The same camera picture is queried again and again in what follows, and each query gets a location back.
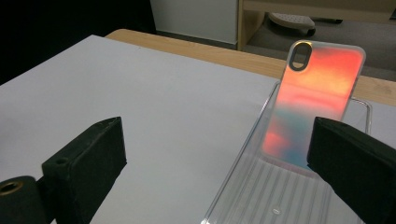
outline clear phone case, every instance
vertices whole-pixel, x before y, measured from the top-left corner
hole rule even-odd
[[[202,224],[363,223],[315,172],[262,153],[276,83]],[[370,133],[371,106],[352,99],[343,122]]]

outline wooden table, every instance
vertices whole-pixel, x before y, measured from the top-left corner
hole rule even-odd
[[[265,12],[327,19],[396,24],[390,20],[394,0],[238,0],[238,49],[242,49],[262,25]]]
[[[149,49],[157,49],[211,63],[218,63],[268,77],[281,78],[286,63],[279,59],[130,30],[117,30],[106,37]],[[360,76],[354,96],[363,100],[396,106],[396,82]]]

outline wooden shelf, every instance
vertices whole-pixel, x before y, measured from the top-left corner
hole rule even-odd
[[[241,50],[260,28],[264,12],[396,25],[389,19],[395,8],[394,0],[239,0],[237,47]]]

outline brass screw hole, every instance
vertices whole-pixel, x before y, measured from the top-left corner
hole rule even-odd
[[[20,189],[23,183],[21,181],[12,181],[0,186],[0,196],[8,195]]]

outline black foam block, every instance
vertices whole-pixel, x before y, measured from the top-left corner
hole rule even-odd
[[[396,223],[396,150],[345,123],[316,118],[308,166],[366,223]]]
[[[125,164],[120,118],[93,124],[45,161],[44,180],[55,190],[57,223],[89,223]]]
[[[33,177],[24,175],[0,183],[0,223],[47,223]]]

